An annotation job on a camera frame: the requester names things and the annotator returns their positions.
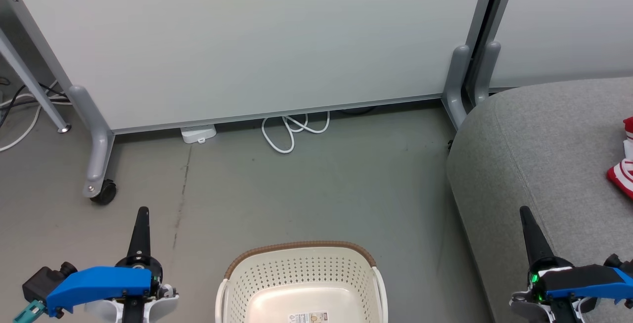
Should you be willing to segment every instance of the gray fabric upholstery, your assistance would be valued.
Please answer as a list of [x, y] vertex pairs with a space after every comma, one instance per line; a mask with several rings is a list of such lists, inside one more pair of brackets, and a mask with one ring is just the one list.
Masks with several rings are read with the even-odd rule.
[[[526, 285], [518, 208], [531, 208], [554, 253], [576, 265], [633, 259], [633, 201], [606, 179], [624, 158], [633, 79], [528, 86], [475, 107], [455, 136], [448, 177], [497, 323]], [[588, 323], [633, 321], [603, 300]]]

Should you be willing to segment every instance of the white basket handle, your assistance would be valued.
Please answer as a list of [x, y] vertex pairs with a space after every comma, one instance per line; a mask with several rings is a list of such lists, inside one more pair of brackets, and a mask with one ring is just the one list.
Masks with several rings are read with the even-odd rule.
[[224, 278], [218, 288], [218, 295], [215, 296], [215, 323], [222, 323], [222, 302], [224, 301], [224, 291], [226, 291], [228, 280]]
[[387, 290], [385, 289], [385, 282], [382, 280], [382, 275], [376, 266], [371, 267], [373, 269], [373, 273], [376, 275], [376, 281], [378, 282], [378, 294], [380, 294], [380, 305], [382, 307], [382, 322], [389, 322], [389, 310], [387, 305]]

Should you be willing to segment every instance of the white partition panel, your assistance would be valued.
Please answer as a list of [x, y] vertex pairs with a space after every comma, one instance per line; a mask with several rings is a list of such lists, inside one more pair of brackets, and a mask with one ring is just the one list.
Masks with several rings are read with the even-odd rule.
[[116, 130], [439, 97], [477, 0], [21, 0]]
[[492, 88], [633, 75], [633, 0], [508, 0]]

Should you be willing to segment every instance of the concrete floor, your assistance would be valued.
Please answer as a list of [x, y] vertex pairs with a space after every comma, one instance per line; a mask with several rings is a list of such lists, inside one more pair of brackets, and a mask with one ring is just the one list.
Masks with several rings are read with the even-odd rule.
[[[119, 192], [108, 206], [82, 197], [89, 134], [71, 107], [59, 109], [73, 124], [69, 133], [57, 134], [43, 114], [23, 142], [0, 153], [5, 316], [26, 305], [21, 284], [41, 266], [115, 264], [138, 207], [148, 206], [152, 255], [181, 292], [165, 323], [212, 322], [217, 287], [236, 256], [295, 240], [368, 249], [394, 323], [491, 321], [445, 179], [454, 131], [436, 103], [337, 115], [323, 134], [298, 134], [290, 155], [267, 145], [258, 122], [219, 125], [204, 144], [184, 143], [179, 131], [119, 136], [109, 165]], [[33, 111], [11, 114], [0, 147]], [[279, 123], [271, 122], [271, 137], [287, 145]], [[96, 320], [77, 307], [63, 321]]]

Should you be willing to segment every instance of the label sticker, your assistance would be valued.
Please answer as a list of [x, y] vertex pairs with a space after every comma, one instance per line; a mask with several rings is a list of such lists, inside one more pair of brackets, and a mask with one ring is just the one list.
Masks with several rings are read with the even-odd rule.
[[288, 316], [288, 323], [329, 323], [327, 312], [298, 313]]

